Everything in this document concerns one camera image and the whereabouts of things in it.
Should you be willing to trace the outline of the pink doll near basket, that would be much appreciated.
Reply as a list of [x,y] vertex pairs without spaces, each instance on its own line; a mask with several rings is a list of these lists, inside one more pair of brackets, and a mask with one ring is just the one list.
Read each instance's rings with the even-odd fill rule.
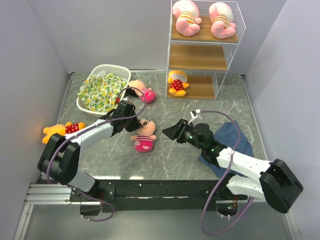
[[128,83],[130,89],[126,90],[126,93],[132,97],[139,97],[143,102],[147,104],[153,102],[156,98],[156,93],[151,89],[146,87],[146,85],[138,79],[131,80]]

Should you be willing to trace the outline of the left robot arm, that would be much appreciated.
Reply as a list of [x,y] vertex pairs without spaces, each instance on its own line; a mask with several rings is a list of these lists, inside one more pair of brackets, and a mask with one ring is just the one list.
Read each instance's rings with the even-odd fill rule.
[[80,154],[123,130],[138,130],[142,124],[135,110],[132,102],[121,100],[115,109],[91,125],[67,135],[53,134],[49,137],[37,168],[45,174],[49,184],[58,183],[75,188],[86,200],[96,200],[101,195],[99,181],[79,170]]

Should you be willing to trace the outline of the pink pig plush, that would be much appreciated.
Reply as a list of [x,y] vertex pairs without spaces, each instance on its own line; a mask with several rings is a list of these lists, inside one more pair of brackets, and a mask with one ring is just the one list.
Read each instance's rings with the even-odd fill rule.
[[226,39],[236,33],[236,24],[231,7],[224,2],[213,3],[209,7],[211,34],[217,39]]
[[186,37],[191,37],[200,31],[200,12],[191,0],[178,0],[172,6],[172,13],[176,19],[176,30]]

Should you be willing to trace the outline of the pink striped doll front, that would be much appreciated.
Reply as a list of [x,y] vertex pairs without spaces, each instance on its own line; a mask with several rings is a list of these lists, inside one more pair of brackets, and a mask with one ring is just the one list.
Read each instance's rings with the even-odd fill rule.
[[157,139],[155,133],[156,125],[149,119],[139,120],[142,127],[136,130],[136,135],[131,136],[134,141],[134,148],[139,153],[150,152],[154,147],[154,141]]

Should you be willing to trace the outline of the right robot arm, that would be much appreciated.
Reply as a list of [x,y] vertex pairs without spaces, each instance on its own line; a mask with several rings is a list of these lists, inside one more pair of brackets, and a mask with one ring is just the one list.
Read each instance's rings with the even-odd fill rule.
[[207,163],[233,171],[218,188],[219,195],[226,200],[234,195],[246,195],[265,200],[274,210],[286,214],[304,190],[283,160],[261,160],[233,151],[214,139],[206,123],[193,125],[181,119],[162,133],[180,144],[189,143],[199,149]]

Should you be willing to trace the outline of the lemon print cloth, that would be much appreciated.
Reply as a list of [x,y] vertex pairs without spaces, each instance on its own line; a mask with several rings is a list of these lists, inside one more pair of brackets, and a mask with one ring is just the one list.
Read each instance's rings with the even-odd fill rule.
[[89,75],[77,95],[87,110],[107,113],[116,108],[117,97],[126,86],[127,81],[113,73]]

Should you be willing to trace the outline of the blue checkered cloth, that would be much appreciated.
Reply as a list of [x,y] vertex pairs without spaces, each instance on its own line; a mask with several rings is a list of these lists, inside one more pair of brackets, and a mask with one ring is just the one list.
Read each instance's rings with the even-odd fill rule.
[[[243,131],[240,129],[237,121],[234,121],[235,124],[237,125],[237,128],[240,131],[240,142],[239,144],[236,146],[236,151],[250,156],[250,157],[254,157],[253,151],[252,151],[252,147],[251,144],[249,143],[247,137],[245,136],[245,134],[243,133]],[[225,122],[214,134],[213,134],[213,138],[219,142],[220,144],[226,145],[227,147],[232,148],[236,142],[238,141],[238,131],[235,127],[235,125],[231,122]],[[226,169],[216,166],[214,164],[210,164],[208,162],[205,161],[205,159],[200,156],[198,158],[198,160],[200,162],[202,162],[204,165],[206,165],[207,167],[209,167],[213,173],[217,176],[217,177],[222,177],[223,174],[225,173]]]

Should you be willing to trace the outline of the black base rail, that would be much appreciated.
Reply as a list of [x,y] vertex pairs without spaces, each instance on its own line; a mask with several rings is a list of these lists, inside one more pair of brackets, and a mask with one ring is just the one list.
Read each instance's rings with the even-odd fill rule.
[[80,214],[149,210],[203,209],[216,180],[99,180],[94,200],[74,187],[60,184],[32,184],[25,205],[79,205]]

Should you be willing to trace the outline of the orange bear plush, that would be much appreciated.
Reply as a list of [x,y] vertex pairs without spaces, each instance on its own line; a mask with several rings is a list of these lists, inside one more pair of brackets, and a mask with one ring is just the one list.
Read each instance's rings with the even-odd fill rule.
[[42,143],[47,144],[50,137],[54,134],[60,134],[64,136],[66,134],[75,133],[79,130],[84,129],[85,127],[86,127],[86,124],[83,122],[79,122],[79,123],[67,122],[65,125],[56,124],[54,126],[45,127],[42,131],[43,134],[45,134],[45,136],[42,138]]
[[174,97],[186,95],[186,88],[189,87],[188,77],[182,70],[171,70],[168,73],[167,82],[169,84],[169,94]]

